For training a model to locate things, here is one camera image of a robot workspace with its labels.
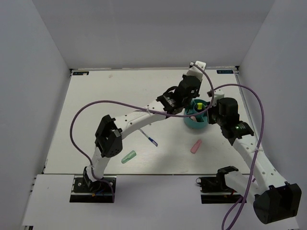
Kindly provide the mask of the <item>black yellow highlighter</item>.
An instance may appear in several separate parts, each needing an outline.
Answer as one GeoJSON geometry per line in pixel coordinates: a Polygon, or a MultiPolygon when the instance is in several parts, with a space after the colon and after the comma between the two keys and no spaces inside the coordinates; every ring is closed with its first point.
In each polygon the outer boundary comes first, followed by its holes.
{"type": "Polygon", "coordinates": [[[201,112],[204,110],[203,103],[197,103],[196,106],[197,106],[195,109],[196,111],[201,112]]]}

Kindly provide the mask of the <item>pink correction pen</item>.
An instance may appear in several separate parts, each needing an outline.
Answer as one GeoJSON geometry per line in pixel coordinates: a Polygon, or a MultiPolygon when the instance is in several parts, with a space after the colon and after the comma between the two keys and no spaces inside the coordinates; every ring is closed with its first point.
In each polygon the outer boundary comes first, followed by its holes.
{"type": "Polygon", "coordinates": [[[201,139],[198,139],[198,140],[195,142],[195,144],[192,146],[192,148],[190,149],[190,152],[191,152],[192,154],[195,154],[195,153],[198,151],[198,149],[200,148],[201,144],[202,144],[202,140],[201,140],[201,139]]]}

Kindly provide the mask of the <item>mint green correction pen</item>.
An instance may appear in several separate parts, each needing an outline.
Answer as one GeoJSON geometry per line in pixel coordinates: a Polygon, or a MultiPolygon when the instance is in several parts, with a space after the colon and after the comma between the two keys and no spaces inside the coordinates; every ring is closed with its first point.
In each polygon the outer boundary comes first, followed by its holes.
{"type": "Polygon", "coordinates": [[[131,159],[133,159],[137,155],[136,151],[132,150],[130,153],[128,153],[125,157],[121,159],[121,163],[125,164],[131,159]]]}

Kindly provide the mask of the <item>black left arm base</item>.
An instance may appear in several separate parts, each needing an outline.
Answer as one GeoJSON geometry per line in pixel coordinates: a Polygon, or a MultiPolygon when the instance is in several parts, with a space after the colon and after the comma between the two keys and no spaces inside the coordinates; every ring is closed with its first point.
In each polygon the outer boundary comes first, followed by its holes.
{"type": "Polygon", "coordinates": [[[89,188],[82,177],[73,180],[70,203],[113,203],[114,198],[106,183],[98,181],[89,188]]]}

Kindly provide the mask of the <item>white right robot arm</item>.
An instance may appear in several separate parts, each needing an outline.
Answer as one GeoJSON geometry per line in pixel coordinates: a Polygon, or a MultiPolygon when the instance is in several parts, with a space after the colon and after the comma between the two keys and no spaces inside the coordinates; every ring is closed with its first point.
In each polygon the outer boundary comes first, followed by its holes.
{"type": "Polygon", "coordinates": [[[218,170],[217,187],[222,191],[234,189],[253,206],[263,224],[269,224],[298,213],[302,191],[298,184],[289,183],[257,147],[257,138],[250,126],[239,119],[238,103],[222,97],[208,111],[210,124],[218,124],[222,135],[240,154],[256,181],[243,176],[235,166],[218,170]]]}

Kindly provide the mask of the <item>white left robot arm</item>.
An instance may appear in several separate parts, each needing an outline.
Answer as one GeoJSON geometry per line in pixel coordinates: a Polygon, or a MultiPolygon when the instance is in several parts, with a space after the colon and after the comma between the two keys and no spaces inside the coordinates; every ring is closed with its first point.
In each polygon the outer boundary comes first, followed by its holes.
{"type": "Polygon", "coordinates": [[[181,113],[199,95],[201,81],[200,73],[183,75],[178,86],[169,88],[148,104],[144,111],[136,110],[115,118],[104,116],[95,133],[93,166],[88,166],[83,171],[85,186],[90,191],[97,191],[101,187],[101,179],[109,159],[122,151],[123,139],[150,123],[166,119],[166,115],[181,113]]]}

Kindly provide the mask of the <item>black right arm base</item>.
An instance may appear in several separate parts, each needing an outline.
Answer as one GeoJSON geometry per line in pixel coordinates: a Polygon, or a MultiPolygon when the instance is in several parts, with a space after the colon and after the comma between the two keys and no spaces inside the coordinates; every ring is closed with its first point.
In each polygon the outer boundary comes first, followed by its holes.
{"type": "Polygon", "coordinates": [[[242,202],[242,196],[231,188],[221,188],[216,177],[198,177],[202,204],[235,204],[242,202]]]}

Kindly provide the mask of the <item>teal round divided organizer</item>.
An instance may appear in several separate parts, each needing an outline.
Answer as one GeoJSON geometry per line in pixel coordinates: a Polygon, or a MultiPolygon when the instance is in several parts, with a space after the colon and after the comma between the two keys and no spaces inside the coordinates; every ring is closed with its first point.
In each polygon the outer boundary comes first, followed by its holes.
{"type": "Polygon", "coordinates": [[[190,105],[185,108],[184,110],[184,115],[191,115],[195,116],[197,118],[197,122],[194,122],[193,120],[190,119],[190,117],[184,117],[184,123],[187,127],[192,128],[192,129],[204,129],[208,125],[208,118],[207,118],[207,113],[203,113],[201,115],[196,115],[199,113],[196,111],[196,104],[197,103],[203,103],[203,108],[205,109],[208,105],[209,102],[206,102],[202,99],[193,99],[190,103],[190,105]]]}

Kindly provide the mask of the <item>right corner label sticker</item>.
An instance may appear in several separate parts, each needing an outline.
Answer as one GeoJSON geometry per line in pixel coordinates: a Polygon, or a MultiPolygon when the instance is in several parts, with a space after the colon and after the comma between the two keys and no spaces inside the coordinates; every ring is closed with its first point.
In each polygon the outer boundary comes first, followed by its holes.
{"type": "Polygon", "coordinates": [[[234,74],[233,70],[228,69],[219,69],[216,72],[217,74],[234,74]]]}

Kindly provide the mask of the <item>corner label sticker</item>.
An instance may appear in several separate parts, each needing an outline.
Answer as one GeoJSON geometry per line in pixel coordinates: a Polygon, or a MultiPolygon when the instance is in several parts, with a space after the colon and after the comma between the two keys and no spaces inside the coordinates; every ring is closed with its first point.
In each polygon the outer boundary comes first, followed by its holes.
{"type": "Polygon", "coordinates": [[[217,74],[234,74],[233,70],[228,69],[219,69],[216,72],[217,74]]]}
{"type": "Polygon", "coordinates": [[[72,73],[73,76],[86,76],[89,75],[88,71],[74,71],[72,73]]]}

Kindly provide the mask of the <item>blue clear ballpoint pen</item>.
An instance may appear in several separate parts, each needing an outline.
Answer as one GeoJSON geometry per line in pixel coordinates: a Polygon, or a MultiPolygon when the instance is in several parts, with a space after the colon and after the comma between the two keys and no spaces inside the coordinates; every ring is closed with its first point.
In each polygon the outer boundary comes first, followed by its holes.
{"type": "Polygon", "coordinates": [[[153,140],[150,136],[148,136],[142,129],[139,129],[139,131],[156,147],[158,147],[158,143],[153,140]]]}

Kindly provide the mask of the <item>left corner label sticker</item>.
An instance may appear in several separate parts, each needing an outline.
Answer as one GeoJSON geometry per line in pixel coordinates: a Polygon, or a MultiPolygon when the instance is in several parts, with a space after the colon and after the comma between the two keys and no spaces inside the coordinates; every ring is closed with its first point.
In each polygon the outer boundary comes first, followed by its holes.
{"type": "Polygon", "coordinates": [[[86,76],[89,75],[88,71],[74,71],[72,73],[73,76],[86,76]]]}

